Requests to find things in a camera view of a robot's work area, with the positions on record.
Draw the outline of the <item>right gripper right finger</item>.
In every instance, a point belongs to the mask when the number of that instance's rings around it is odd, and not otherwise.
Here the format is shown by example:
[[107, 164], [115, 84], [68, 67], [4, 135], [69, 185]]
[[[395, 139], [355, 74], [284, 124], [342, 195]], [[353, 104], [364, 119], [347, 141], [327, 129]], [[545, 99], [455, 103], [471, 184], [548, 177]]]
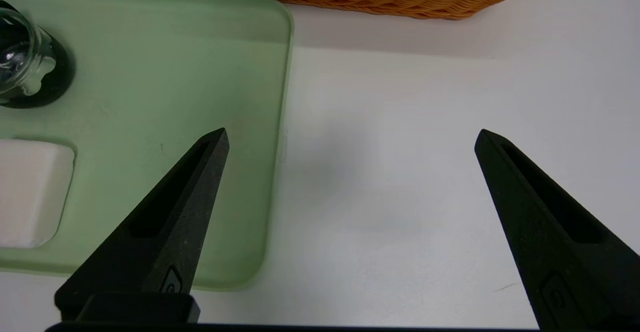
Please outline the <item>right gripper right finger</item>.
[[505, 137], [474, 151], [539, 328], [637, 332], [639, 255]]

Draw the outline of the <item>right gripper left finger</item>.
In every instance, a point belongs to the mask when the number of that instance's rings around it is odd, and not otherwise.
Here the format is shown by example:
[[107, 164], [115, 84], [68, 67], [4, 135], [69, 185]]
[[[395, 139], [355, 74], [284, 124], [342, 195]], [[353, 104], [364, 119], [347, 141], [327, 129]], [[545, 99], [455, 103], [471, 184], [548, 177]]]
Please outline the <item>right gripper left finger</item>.
[[230, 150], [203, 135], [55, 292], [64, 323], [196, 323], [190, 291]]

